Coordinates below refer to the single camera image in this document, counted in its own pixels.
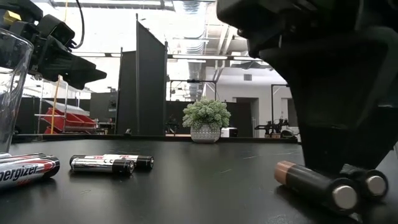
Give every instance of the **light fixture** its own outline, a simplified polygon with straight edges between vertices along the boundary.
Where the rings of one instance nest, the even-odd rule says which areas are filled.
[[[220,56],[220,55],[173,55],[173,58],[179,59],[202,59],[202,60],[226,60],[228,56]]]
[[[185,38],[173,38],[173,40],[177,40],[177,41],[186,41],[186,42],[204,42],[204,43],[208,43],[209,40],[206,39],[185,39]]]
[[[259,58],[251,58],[251,57],[234,57],[234,60],[245,60],[245,61],[262,62],[262,60],[259,59]]]
[[[105,53],[74,52],[72,54],[79,57],[105,57]]]
[[[65,2],[65,0],[54,0],[54,2]],[[92,0],[80,0],[80,3],[93,3]],[[160,1],[120,1],[120,0],[102,0],[101,4],[132,4],[132,5],[151,5],[159,6]],[[165,6],[172,6],[171,2],[165,2]]]
[[[206,60],[191,59],[191,60],[187,60],[187,62],[191,62],[191,63],[206,63]]]

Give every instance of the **white pot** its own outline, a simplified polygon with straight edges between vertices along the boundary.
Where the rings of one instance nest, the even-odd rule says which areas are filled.
[[[220,134],[219,128],[211,128],[207,124],[204,124],[199,129],[191,127],[191,138],[194,142],[198,143],[217,142],[217,140],[220,138]]]

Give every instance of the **desk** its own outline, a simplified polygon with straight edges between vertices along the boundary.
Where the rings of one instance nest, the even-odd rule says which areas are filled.
[[[7,190],[0,223],[357,223],[298,198],[273,178],[278,161],[302,164],[297,144],[149,140],[73,140],[23,143],[11,154],[44,152],[61,161],[53,181]],[[70,175],[74,154],[135,153],[155,157],[152,172],[129,179]],[[386,204],[364,208],[363,223],[398,223],[398,161],[380,165],[390,180]]]

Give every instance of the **black battery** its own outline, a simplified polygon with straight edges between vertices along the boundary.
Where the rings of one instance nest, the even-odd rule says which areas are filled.
[[[127,159],[85,159],[74,158],[70,163],[74,172],[105,172],[131,175],[134,162]]]

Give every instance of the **energizer logo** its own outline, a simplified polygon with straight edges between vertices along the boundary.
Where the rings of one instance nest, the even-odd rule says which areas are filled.
[[[20,177],[25,177],[27,175],[32,175],[36,173],[38,165],[33,165],[29,167],[22,166],[18,169],[11,169],[7,171],[0,172],[0,182],[1,181],[17,181]]]

